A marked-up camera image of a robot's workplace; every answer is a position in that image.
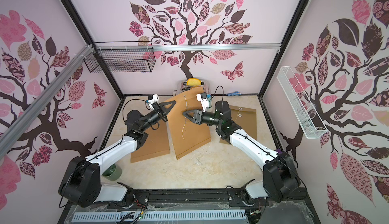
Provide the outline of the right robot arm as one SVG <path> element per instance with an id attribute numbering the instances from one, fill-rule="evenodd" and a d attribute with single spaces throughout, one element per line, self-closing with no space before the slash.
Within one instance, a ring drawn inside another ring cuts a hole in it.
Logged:
<path id="1" fill-rule="evenodd" d="M 218 101 L 213 113 L 193 109 L 183 112 L 183 115 L 195 124 L 215 126 L 222 140 L 240 149 L 260 167 L 262 179 L 254 179 L 241 187 L 240 196 L 246 204 L 264 197 L 280 203 L 301 185 L 291 156 L 271 150 L 251 137 L 233 120 L 226 101 Z"/>

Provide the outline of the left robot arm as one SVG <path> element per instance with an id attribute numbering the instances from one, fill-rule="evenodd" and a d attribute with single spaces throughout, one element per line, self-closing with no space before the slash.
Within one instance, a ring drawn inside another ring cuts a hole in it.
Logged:
<path id="1" fill-rule="evenodd" d="M 85 208 L 97 202 L 113 202 L 128 208 L 134 203 L 133 188 L 124 183 L 102 183 L 102 174 L 118 160 L 140 149 L 148 138 L 147 130 L 160 121 L 167 122 L 167 115 L 176 101 L 149 103 L 151 112 L 143 115 L 130 111 L 124 124 L 127 132 L 115 144 L 88 157 L 73 158 L 64 174 L 58 193 L 61 197 Z"/>

